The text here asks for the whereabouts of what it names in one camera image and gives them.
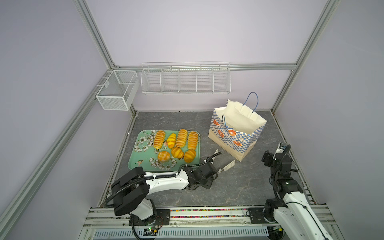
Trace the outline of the metal tongs with white tips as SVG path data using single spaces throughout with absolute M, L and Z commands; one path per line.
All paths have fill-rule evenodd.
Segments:
M 218 149 L 212 159 L 212 164 L 217 170 L 218 175 L 226 172 L 235 166 L 237 160 L 227 152 L 220 152 Z

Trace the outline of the round striped fake bun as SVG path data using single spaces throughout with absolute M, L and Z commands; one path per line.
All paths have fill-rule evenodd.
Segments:
M 195 157 L 196 157 L 196 151 L 195 150 L 187 150 L 185 153 L 184 153 L 184 161 L 186 163 L 191 163 L 194 161 Z

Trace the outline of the striped round fake bread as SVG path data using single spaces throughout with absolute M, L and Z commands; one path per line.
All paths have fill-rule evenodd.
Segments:
M 184 157 L 184 152 L 179 147 L 173 147 L 171 149 L 171 154 L 172 154 L 173 158 L 176 158 L 176 159 L 182 159 Z

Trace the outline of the yellow fake bread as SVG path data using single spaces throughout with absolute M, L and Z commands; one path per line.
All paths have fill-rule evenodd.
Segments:
M 183 148 L 186 145 L 188 138 L 188 131 L 185 129 L 180 129 L 176 138 L 175 146 L 178 148 Z
M 156 150 L 159 150 L 163 147 L 164 141 L 165 141 L 166 133 L 165 131 L 157 131 L 154 138 L 154 144 L 153 147 Z

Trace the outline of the yellow fake bread loaf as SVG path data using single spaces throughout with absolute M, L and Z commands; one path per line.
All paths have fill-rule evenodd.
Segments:
M 189 150 L 196 150 L 198 142 L 199 142 L 199 134 L 194 131 L 189 132 L 187 148 Z

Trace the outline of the small striped yellow bread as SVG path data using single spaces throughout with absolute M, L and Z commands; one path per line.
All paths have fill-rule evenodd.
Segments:
M 171 135 L 167 138 L 166 143 L 169 149 L 172 149 L 175 146 L 176 138 L 177 135 L 175 133 L 171 133 Z

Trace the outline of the checkered paper bag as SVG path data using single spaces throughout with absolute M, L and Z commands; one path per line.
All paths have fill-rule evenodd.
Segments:
M 240 162 L 267 124 L 256 112 L 258 105 L 258 94 L 251 92 L 243 103 L 227 100 L 225 107 L 215 108 L 212 114 L 209 138 Z

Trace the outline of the round yellow fake bun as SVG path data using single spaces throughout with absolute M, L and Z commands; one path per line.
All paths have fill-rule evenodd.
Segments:
M 171 154 L 167 151 L 161 151 L 158 153 L 157 159 L 159 162 L 167 162 L 171 159 Z

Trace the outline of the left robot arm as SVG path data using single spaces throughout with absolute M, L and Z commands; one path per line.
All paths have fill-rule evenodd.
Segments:
M 152 224 L 160 217 L 153 200 L 147 196 L 168 190 L 210 189 L 218 178 L 218 170 L 211 162 L 182 165 L 175 172 L 151 173 L 136 167 L 111 186 L 111 194 L 100 205 L 114 208 L 115 216 L 130 215 L 132 224 Z

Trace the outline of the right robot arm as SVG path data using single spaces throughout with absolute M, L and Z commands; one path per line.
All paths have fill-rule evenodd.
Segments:
M 277 224 L 267 227 L 268 239 L 282 240 L 331 240 L 331 234 L 324 228 L 312 210 L 303 189 L 291 177 L 292 159 L 289 148 L 278 148 L 273 154 L 265 151 L 262 162 L 271 169 L 269 182 L 273 187 L 274 198 L 266 200 L 263 209 L 249 208 L 246 216 L 252 224 L 265 221 Z

